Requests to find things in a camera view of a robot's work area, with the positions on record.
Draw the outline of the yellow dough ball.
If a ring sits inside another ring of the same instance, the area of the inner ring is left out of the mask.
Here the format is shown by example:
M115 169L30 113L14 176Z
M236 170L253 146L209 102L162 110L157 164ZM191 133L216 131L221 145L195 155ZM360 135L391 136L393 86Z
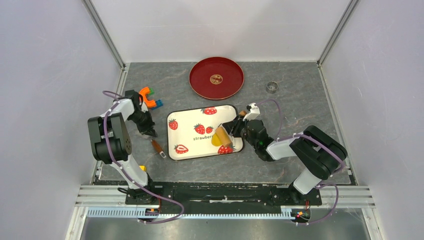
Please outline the yellow dough ball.
M220 147L224 145L224 142L222 140L222 137L220 134L215 133L212 137L211 137L211 144L215 147Z

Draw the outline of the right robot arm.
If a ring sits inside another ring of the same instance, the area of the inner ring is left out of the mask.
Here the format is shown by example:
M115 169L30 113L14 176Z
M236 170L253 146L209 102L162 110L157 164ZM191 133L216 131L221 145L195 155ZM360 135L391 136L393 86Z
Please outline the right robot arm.
M312 189L341 171L348 157L344 146L314 125L285 139L274 139L269 136L262 120L237 117L221 124L215 133L226 147L232 146L232 138L245 140L265 162L298 157L305 169L288 191L289 199L295 204L302 204Z

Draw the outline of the wooden dough roller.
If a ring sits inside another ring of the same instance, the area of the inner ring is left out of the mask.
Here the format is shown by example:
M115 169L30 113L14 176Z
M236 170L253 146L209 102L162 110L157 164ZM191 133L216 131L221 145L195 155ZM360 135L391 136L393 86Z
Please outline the wooden dough roller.
M242 121L242 130L241 130L241 135L242 135L242 131L245 128L245 121L244 121L244 117L247 114L247 112L245 110L241 111L238 113L238 115L231 121ZM224 143L224 147L232 147L233 146L233 138L232 136L229 136L227 134L227 132L225 131L225 129L222 127L222 124L219 125L219 127L215 130L215 133L220 134L220 136L222 137L222 141Z

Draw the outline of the white strawberry tray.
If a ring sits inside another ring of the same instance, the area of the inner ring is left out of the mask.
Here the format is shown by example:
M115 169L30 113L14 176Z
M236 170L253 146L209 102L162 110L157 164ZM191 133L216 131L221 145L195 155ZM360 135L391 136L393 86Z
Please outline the white strawberry tray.
M237 116L233 105L218 105L173 111L167 116L169 157L174 161L239 153L244 149L242 138L233 138L233 146L213 146L212 136L220 124Z

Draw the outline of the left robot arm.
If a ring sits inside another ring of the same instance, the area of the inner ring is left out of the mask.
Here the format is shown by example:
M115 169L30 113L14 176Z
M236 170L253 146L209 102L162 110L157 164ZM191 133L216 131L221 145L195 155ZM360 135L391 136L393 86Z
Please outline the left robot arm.
M126 122L133 122L139 133L157 137L152 115L135 90L127 90L117 97L102 115L87 120L90 147L93 157L116 169L126 180L130 189L139 189L137 196L145 204L157 198L155 188L149 186L148 173L140 168L132 155L132 142Z

